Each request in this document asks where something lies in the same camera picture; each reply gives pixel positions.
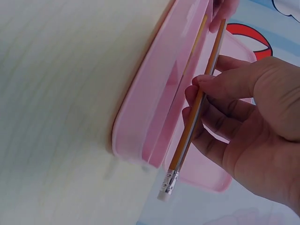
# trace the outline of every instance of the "pink pencil case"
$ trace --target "pink pencil case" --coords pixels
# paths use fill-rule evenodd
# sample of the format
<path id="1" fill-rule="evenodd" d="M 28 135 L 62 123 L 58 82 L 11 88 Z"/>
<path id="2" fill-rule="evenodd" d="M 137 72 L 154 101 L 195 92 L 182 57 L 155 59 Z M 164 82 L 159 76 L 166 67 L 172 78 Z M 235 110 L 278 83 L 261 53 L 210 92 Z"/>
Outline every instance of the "pink pencil case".
<path id="1" fill-rule="evenodd" d="M 212 5 L 213 0 L 176 0 L 173 4 L 116 118 L 112 132 L 116 156 L 156 168 L 162 165 L 167 171 L 184 128 L 181 116 L 187 106 L 184 91 L 194 76 L 204 73 L 217 35 L 209 32 Z M 208 21 L 182 76 L 204 15 Z M 254 53 L 229 32 L 225 34 L 220 54 L 250 62 L 256 60 Z M 191 145 L 179 180 L 221 192 L 228 188 L 232 178 Z"/>

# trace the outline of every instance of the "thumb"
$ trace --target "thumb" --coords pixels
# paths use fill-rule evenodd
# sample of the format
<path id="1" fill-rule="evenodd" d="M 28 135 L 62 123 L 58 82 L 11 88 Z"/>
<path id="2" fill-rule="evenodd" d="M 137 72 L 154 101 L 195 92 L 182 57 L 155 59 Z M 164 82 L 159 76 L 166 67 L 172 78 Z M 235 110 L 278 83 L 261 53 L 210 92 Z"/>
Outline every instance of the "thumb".
<path id="1" fill-rule="evenodd" d="M 273 73 L 278 61 L 277 58 L 268 57 L 248 66 L 224 71 L 217 77 L 200 75 L 197 76 L 198 84 L 213 98 L 252 98 L 260 79 Z"/>

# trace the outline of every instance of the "fingernail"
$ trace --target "fingernail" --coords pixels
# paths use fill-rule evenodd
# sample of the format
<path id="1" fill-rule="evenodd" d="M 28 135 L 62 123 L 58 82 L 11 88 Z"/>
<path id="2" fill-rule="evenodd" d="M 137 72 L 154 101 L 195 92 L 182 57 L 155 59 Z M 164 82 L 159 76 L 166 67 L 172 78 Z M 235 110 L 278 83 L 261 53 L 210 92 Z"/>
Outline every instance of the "fingernail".
<path id="1" fill-rule="evenodd" d="M 211 76 L 211 75 L 199 75 L 199 76 L 197 76 L 198 82 L 207 82 L 207 81 L 211 81 L 214 78 L 215 77 Z"/>

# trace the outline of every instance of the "hand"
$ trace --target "hand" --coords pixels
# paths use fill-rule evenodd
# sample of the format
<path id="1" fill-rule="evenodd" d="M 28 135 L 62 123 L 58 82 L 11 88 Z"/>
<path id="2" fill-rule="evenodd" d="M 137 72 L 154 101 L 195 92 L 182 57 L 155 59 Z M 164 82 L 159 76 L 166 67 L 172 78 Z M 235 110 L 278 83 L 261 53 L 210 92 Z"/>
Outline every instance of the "hand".
<path id="1" fill-rule="evenodd" d="M 300 68 L 269 57 L 248 63 L 219 56 L 217 77 L 200 75 L 186 89 L 190 106 L 208 95 L 193 144 L 256 195 L 300 215 Z M 256 105 L 239 100 L 254 97 Z M 182 111 L 186 122 L 191 107 Z"/>
<path id="2" fill-rule="evenodd" d="M 216 32 L 222 19 L 229 19 L 236 11 L 240 0 L 214 0 L 213 20 L 210 23 L 210 31 Z"/>

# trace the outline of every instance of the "pencil eraser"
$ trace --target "pencil eraser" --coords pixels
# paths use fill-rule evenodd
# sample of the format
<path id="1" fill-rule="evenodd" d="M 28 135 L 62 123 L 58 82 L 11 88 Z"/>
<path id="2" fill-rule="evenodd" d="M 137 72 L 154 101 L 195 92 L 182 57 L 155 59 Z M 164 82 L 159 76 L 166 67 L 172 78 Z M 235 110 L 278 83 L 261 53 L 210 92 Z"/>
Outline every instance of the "pencil eraser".
<path id="1" fill-rule="evenodd" d="M 171 197 L 171 195 L 169 195 L 168 193 L 166 193 L 164 191 L 160 191 L 157 196 L 157 199 L 166 203 L 170 199 L 170 197 Z"/>

